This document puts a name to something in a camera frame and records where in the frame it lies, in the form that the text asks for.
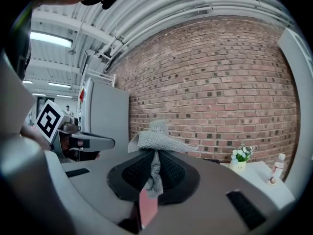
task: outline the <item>refrigerator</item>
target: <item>refrigerator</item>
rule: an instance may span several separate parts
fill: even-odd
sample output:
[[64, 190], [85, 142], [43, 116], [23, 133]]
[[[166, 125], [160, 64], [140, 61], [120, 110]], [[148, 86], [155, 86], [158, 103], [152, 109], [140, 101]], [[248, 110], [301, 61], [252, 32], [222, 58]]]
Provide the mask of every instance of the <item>refrigerator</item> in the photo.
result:
[[99, 159], [125, 155], [129, 142], [129, 93], [89, 78], [84, 86], [81, 130], [115, 140]]

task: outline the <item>brick wall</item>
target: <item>brick wall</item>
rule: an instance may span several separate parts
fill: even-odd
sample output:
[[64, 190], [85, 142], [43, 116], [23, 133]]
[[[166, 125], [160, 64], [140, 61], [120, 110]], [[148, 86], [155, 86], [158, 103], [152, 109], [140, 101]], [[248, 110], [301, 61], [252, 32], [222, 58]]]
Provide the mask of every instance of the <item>brick wall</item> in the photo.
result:
[[246, 17], [214, 17], [164, 30], [109, 73], [131, 93], [130, 138], [154, 119], [199, 145], [201, 158], [229, 162], [243, 140], [251, 161], [291, 160], [297, 146], [296, 89], [277, 45], [283, 29]]

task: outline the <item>yellow pot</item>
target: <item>yellow pot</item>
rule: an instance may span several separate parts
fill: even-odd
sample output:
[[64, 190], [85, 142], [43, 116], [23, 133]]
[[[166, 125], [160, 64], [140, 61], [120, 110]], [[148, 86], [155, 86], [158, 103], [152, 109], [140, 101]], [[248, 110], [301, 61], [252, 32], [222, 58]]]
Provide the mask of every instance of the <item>yellow pot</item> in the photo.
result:
[[246, 161], [238, 162], [236, 164], [233, 164], [233, 162], [231, 161], [229, 168], [236, 172], [244, 171], [246, 168]]

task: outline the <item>pink object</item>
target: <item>pink object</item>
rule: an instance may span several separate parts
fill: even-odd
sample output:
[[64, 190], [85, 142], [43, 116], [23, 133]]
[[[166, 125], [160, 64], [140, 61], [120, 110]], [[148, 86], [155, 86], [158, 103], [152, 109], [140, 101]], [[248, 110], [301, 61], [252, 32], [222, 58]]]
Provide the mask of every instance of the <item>pink object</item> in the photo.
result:
[[157, 214], [157, 198], [148, 198], [146, 189], [143, 189], [139, 195], [139, 209], [141, 227], [144, 229]]

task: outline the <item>ceiling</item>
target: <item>ceiling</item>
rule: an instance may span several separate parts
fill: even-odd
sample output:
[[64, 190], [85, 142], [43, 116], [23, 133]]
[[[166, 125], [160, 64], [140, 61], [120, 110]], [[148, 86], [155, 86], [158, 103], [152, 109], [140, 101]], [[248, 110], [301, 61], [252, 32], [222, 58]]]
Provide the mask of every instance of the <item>ceiling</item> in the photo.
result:
[[[193, 18], [247, 15], [283, 26], [294, 25], [277, 0], [118, 0], [109, 10], [101, 5], [41, 6], [33, 11], [32, 30], [73, 40], [71, 49], [31, 40], [25, 79], [33, 82], [26, 85], [33, 93], [77, 97], [80, 69], [86, 63], [89, 69], [105, 72], [112, 62], [145, 39]], [[71, 89], [48, 82], [68, 84]]]

